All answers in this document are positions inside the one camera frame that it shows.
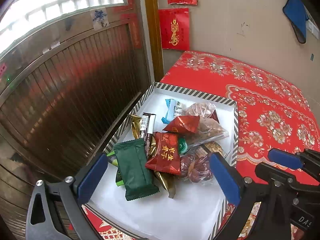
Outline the clear bag of cookies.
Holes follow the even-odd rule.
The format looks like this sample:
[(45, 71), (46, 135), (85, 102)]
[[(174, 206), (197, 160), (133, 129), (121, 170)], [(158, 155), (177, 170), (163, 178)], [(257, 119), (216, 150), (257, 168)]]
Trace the clear bag of cookies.
[(210, 118), (214, 109), (216, 109), (215, 105), (210, 102), (193, 103), (191, 106), (184, 108), (183, 115), (199, 116), (200, 123), (196, 133), (186, 135), (183, 138), (189, 146), (189, 151), (202, 146), (206, 153), (219, 152), (225, 158), (228, 154), (217, 141), (225, 139), (229, 136), (229, 133), (220, 123)]

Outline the green lidded jelly cup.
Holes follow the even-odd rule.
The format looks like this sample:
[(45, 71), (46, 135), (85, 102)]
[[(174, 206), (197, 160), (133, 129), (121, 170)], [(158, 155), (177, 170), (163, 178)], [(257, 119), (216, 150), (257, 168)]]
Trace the green lidded jelly cup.
[(180, 155), (186, 154), (189, 151), (189, 146), (185, 138), (180, 137), (178, 139), (178, 152)]

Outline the red foil snack packet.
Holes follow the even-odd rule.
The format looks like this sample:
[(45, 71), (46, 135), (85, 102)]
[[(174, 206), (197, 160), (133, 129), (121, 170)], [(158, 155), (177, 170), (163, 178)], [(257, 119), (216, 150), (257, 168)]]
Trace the red foil snack packet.
[(154, 171), (174, 175), (181, 174), (181, 159), (178, 152), (178, 136), (174, 133), (155, 133), (156, 152), (145, 164)]

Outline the dark green snack packet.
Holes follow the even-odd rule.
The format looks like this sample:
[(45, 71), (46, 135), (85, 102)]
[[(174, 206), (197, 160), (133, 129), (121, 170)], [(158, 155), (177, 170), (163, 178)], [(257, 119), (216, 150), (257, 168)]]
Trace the dark green snack packet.
[(146, 168), (146, 152), (143, 139), (115, 144), (114, 152), (118, 168), (125, 185), (127, 201), (144, 198), (159, 192), (154, 184), (152, 172)]

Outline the small red pyramid candy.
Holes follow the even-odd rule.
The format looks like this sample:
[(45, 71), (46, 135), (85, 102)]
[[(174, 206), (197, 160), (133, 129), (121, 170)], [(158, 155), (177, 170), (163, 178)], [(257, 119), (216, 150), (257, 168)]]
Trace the small red pyramid candy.
[(199, 123), (199, 116), (181, 115), (175, 117), (163, 130), (179, 134), (196, 133)]

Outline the dark brown chocolate bar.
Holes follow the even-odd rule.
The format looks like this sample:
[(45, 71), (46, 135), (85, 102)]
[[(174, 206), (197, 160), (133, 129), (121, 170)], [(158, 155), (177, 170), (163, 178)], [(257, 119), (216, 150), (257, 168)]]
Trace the dark brown chocolate bar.
[(151, 137), (155, 125), (156, 115), (151, 113), (143, 113), (140, 121), (140, 138), (144, 139), (144, 148), (146, 156), (149, 156), (151, 147)]

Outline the gold foil snack bar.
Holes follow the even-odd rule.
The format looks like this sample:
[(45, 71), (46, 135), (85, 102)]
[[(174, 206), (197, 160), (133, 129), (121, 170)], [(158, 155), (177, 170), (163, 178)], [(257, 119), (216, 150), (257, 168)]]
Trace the gold foil snack bar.
[[(134, 114), (129, 114), (128, 117), (130, 118), (133, 137), (135, 139), (139, 139), (140, 138), (140, 121), (142, 118)], [(173, 176), (168, 173), (163, 173), (163, 172), (158, 172), (153, 170), (151, 172), (153, 173), (155, 178), (161, 183), (163, 188), (168, 192), (168, 197), (173, 199), (176, 194), (176, 187), (175, 187)]]

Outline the red floral tablecloth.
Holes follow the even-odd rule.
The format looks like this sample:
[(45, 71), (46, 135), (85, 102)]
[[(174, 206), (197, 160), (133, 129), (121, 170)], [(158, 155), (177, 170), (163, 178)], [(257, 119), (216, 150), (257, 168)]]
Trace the red floral tablecloth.
[[(255, 182), (259, 181), (255, 168), (268, 163), (270, 149), (291, 154), (319, 150), (319, 127), (301, 90), (266, 70), (220, 55), (186, 51), (160, 83), (236, 102), (239, 141), (233, 166)], [(102, 239), (135, 239), (89, 211), (86, 204), (82, 208)], [(233, 211), (228, 202), (218, 231)]]

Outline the small red sachet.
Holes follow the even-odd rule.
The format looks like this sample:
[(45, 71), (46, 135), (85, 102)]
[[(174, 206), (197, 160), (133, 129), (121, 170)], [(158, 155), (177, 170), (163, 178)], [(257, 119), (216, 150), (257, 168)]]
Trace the small red sachet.
[(211, 119), (214, 119), (216, 122), (220, 123), (220, 122), (219, 122), (219, 119), (218, 119), (218, 116), (217, 116), (216, 109), (213, 110), (210, 118), (211, 118)]

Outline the striped white tray box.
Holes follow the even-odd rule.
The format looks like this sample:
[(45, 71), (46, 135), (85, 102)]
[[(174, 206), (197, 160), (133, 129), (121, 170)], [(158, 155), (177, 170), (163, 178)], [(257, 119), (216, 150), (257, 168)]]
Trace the striped white tray box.
[[(156, 115), (155, 130), (161, 131), (166, 99), (186, 106), (211, 102), (217, 108), (220, 124), (229, 133), (219, 144), (236, 164), (238, 152), (238, 109), (234, 100), (194, 89), (156, 82), (133, 107), (132, 114)], [(195, 184), (175, 180), (176, 194), (165, 189), (157, 194), (127, 201), (125, 187), (115, 183), (117, 168), (108, 165), (86, 207), (102, 220), (135, 239), (213, 239), (218, 232), (228, 202), (216, 180)]]

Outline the light blue snack packet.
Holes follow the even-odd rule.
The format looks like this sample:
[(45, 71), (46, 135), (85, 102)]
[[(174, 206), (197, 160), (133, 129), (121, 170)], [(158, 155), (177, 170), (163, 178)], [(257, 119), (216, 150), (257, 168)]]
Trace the light blue snack packet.
[(161, 121), (163, 122), (163, 124), (169, 124), (177, 116), (182, 115), (183, 109), (185, 108), (185, 104), (175, 99), (166, 99), (165, 103), (168, 110), (166, 112), (165, 117), (162, 117)]

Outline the metal roller shutter door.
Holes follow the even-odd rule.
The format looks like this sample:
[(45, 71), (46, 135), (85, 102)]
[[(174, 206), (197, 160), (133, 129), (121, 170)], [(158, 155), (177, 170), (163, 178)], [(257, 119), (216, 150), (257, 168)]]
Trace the metal roller shutter door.
[(25, 238), (35, 183), (73, 176), (146, 90), (133, 18), (90, 30), (38, 57), (1, 93), (1, 218)]

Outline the blue flower sticker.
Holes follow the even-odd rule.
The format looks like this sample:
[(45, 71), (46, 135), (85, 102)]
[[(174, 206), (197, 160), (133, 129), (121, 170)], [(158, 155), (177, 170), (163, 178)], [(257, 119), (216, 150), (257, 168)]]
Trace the blue flower sticker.
[(106, 8), (97, 8), (90, 11), (93, 29), (99, 30), (110, 25)]

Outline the blue cloth on wall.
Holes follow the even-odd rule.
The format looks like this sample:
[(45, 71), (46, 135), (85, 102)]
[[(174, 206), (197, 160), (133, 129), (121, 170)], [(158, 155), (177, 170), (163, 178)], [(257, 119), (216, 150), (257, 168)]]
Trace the blue cloth on wall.
[(309, 17), (301, 0), (287, 0), (283, 13), (290, 21), (300, 44), (306, 43), (306, 22)]

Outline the red wall poster gold print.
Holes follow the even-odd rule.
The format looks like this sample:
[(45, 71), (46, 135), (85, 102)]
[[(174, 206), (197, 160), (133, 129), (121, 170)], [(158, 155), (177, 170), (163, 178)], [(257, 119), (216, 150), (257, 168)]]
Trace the red wall poster gold print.
[(189, 50), (189, 9), (159, 9), (159, 25), (163, 49)]

